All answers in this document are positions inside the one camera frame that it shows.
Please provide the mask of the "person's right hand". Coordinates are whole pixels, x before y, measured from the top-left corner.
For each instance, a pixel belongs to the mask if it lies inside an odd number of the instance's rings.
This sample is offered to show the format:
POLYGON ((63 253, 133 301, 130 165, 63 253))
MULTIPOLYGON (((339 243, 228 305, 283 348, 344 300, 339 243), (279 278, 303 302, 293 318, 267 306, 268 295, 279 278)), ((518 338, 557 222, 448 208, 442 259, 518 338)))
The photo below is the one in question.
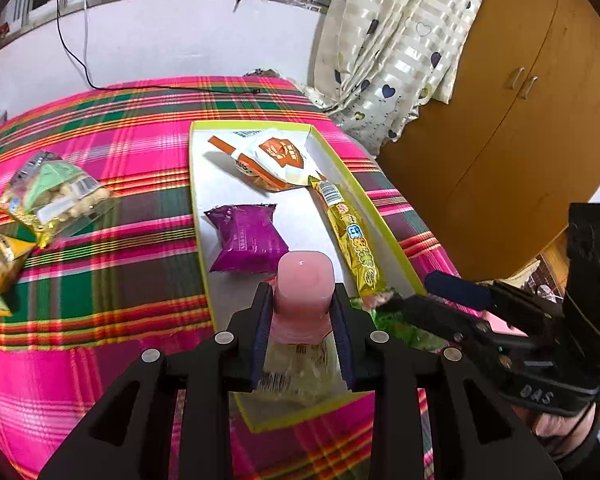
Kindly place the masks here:
POLYGON ((583 443, 596 425, 596 407, 591 405, 574 417, 562 417, 513 406, 513 411, 535 437, 548 440, 548 452, 563 456, 583 443))

